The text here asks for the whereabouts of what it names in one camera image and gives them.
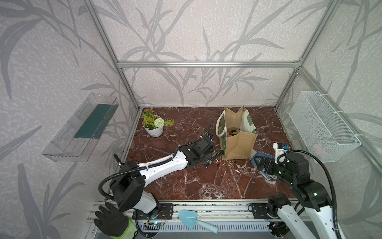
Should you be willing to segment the dark grey utility knife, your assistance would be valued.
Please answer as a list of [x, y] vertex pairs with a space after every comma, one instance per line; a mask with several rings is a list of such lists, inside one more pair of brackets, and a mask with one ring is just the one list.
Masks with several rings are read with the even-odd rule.
[[223, 150], [220, 150], [219, 152], [216, 152], [214, 153], [211, 157], [210, 157], [210, 161], [213, 162], [215, 160], [217, 160], [218, 158], [224, 156], [224, 151]]

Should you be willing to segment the green Christmas tote bag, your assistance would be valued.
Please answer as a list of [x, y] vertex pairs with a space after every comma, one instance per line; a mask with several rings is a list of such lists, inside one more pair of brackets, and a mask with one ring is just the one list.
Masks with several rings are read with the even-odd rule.
[[[233, 129], [240, 129], [240, 133], [229, 136]], [[249, 111], [244, 106], [237, 112], [225, 107], [217, 120], [215, 134], [220, 139], [221, 150], [224, 151], [223, 160], [251, 158], [257, 133]]]

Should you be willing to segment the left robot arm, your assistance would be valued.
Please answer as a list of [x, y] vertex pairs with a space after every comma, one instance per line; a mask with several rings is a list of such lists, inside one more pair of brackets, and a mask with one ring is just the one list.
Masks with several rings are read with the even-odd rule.
[[209, 166], [224, 152], [216, 150], [213, 136], [206, 132], [198, 140], [180, 145], [165, 157], [146, 163], [127, 161], [122, 163], [120, 171], [103, 179], [98, 185], [99, 193], [117, 203], [118, 209], [125, 212], [139, 210], [149, 218], [155, 218], [161, 211], [161, 205], [152, 193], [145, 188], [168, 174], [194, 167], [200, 163]]

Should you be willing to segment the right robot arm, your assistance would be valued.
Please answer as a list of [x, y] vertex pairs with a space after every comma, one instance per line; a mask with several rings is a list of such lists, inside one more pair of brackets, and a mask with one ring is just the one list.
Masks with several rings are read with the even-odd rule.
[[[310, 178], [306, 156], [313, 158], [322, 167], [329, 183], [329, 190]], [[257, 152], [251, 160], [260, 172], [268, 176], [273, 175], [289, 185], [293, 195], [309, 215], [320, 238], [345, 238], [338, 222], [337, 199], [332, 178], [325, 165], [316, 156], [295, 149], [285, 151], [276, 158]], [[269, 197], [267, 213], [271, 218], [280, 218], [297, 239], [314, 238], [314, 234], [301, 221], [291, 201], [284, 194]]]

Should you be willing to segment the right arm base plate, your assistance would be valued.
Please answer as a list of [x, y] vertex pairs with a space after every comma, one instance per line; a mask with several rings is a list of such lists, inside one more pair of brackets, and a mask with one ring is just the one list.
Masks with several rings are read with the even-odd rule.
[[277, 214], [279, 207], [276, 203], [251, 203], [247, 210], [252, 213], [254, 219], [279, 219]]

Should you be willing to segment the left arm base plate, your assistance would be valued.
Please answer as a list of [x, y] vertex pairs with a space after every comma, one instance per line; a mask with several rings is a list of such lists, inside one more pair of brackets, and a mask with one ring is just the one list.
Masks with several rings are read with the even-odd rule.
[[132, 219], [137, 220], [170, 220], [173, 217], [174, 204], [159, 204], [151, 213], [145, 214], [143, 211], [135, 209]]

